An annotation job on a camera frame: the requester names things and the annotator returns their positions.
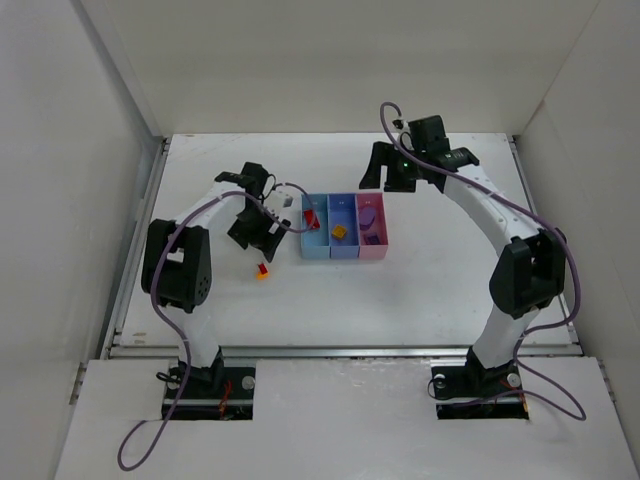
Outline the yellow lego piece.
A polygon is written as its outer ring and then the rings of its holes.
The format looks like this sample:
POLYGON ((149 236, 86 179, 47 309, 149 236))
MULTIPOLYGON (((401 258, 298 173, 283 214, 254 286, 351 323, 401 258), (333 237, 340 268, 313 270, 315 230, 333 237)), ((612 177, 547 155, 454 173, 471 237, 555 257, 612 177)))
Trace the yellow lego piece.
POLYGON ((345 226, 337 224, 331 230, 331 237, 336 240, 344 240, 348 234, 348 230, 345 226))

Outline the purple lego piece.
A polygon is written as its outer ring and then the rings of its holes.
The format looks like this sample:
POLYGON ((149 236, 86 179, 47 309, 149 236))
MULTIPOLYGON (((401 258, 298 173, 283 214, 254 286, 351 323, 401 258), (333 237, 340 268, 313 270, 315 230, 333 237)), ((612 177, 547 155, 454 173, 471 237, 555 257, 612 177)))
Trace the purple lego piece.
POLYGON ((377 209, 371 205, 363 207, 359 210, 358 220, 360 231, 369 231, 375 225, 377 220, 377 209))

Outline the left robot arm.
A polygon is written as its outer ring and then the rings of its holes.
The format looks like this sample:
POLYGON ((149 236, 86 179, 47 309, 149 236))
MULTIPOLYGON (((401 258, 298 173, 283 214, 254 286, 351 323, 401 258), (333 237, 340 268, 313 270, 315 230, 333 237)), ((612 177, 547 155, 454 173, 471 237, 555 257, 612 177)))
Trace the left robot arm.
POLYGON ((282 239, 292 230, 280 212, 290 197, 275 187, 265 191, 272 175, 247 162, 238 173, 224 171, 192 207, 173 219, 154 219, 148 226, 141 288, 152 309, 181 342, 178 372, 171 379, 186 386, 217 389, 226 379, 224 357, 214 334, 195 310, 213 287, 211 240, 224 214, 240 208, 226 234, 241 249, 252 248, 269 263, 282 239))

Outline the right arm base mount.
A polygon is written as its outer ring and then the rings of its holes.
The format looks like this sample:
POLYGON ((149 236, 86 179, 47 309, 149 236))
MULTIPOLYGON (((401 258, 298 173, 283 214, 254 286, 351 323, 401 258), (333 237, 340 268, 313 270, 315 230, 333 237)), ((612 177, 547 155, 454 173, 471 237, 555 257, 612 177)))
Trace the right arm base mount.
POLYGON ((431 367, 428 388, 439 420, 528 420, 522 381, 513 363, 492 370, 465 365, 431 367))

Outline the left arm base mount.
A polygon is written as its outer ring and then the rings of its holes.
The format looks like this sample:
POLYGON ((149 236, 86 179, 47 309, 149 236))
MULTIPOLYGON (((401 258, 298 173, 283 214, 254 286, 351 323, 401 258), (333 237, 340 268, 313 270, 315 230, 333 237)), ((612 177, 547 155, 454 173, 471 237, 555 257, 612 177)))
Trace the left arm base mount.
POLYGON ((225 366, 192 367, 171 420, 235 421, 253 418, 256 369, 225 366))

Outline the small purple lego brick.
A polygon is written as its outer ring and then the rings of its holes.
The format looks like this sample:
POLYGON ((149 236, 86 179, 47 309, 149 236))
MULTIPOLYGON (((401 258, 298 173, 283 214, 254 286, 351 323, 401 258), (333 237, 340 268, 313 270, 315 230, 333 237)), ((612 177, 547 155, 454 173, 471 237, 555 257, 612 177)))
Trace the small purple lego brick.
POLYGON ((381 244, 380 237, 375 233, 372 233, 372 234, 369 234, 369 235, 365 235, 364 236, 364 240, 365 240, 365 243, 367 245, 380 245, 381 244))

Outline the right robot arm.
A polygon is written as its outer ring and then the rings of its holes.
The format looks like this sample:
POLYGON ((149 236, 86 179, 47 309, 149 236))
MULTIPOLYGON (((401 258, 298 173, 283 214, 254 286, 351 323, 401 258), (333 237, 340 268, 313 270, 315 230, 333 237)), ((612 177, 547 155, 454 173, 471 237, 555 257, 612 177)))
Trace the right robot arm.
POLYGON ((397 118, 388 142, 373 145, 360 188, 412 193, 424 180, 456 203, 485 235, 497 255, 489 280, 492 310, 462 366, 432 370, 438 400, 490 397, 506 390, 518 369, 514 357, 531 322, 564 288, 566 256, 558 237, 503 201, 479 159, 452 148, 439 115, 397 118))

